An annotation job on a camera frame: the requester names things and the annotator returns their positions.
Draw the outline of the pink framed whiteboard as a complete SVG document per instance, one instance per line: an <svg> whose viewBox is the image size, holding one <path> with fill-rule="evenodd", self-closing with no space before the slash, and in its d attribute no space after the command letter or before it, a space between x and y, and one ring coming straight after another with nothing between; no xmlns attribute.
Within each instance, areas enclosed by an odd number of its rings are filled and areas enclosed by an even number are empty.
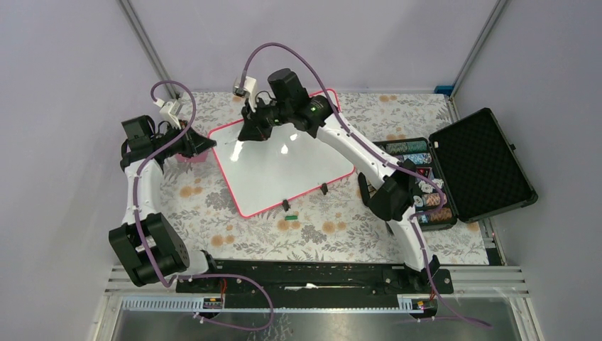
<svg viewBox="0 0 602 341"><path fill-rule="evenodd" d="M212 129L213 154L242 217L249 218L350 176L355 168L332 147L291 124L267 141L239 141L242 120ZM228 144L230 140L239 142Z"/></svg>

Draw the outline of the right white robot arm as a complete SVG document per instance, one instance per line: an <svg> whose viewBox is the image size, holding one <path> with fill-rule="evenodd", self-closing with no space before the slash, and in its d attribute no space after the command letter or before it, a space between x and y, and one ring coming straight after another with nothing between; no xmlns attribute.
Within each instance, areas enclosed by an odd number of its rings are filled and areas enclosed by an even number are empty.
<svg viewBox="0 0 602 341"><path fill-rule="evenodd" d="M273 92L269 102L258 98L257 81L252 77L246 76L233 86L233 93L245 100L239 140L266 141L274 127L292 124L345 157L375 189L368 208L387 223L399 242L403 263L410 268L408 286L418 293L431 288L436 278L428 267L432 256L415 217L411 190L418 174L413 165L402 163L361 135L337 112L328 94L309 95L291 69L275 71L268 84Z"/></svg>

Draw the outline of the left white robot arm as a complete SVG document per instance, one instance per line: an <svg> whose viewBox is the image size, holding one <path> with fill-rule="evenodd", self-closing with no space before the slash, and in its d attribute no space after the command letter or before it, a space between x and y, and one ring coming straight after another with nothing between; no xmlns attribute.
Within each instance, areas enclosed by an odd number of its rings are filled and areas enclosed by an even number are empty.
<svg viewBox="0 0 602 341"><path fill-rule="evenodd" d="M165 160L198 156L216 141L187 127L159 132L148 116L123 121L126 140L120 166L128 181L126 213L120 227L109 232L109 243L135 286L162 282L190 266L185 243L161 212L160 186Z"/></svg>

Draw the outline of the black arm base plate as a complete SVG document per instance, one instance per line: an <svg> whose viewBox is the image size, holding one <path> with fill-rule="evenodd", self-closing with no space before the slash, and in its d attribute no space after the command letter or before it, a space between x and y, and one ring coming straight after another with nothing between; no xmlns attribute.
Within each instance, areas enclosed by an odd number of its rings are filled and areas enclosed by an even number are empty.
<svg viewBox="0 0 602 341"><path fill-rule="evenodd" d="M399 295L429 298L432 289L452 294L450 272L432 265L425 272L402 264L242 261L218 259L210 278L184 280L177 293L216 294L226 308L396 308Z"/></svg>

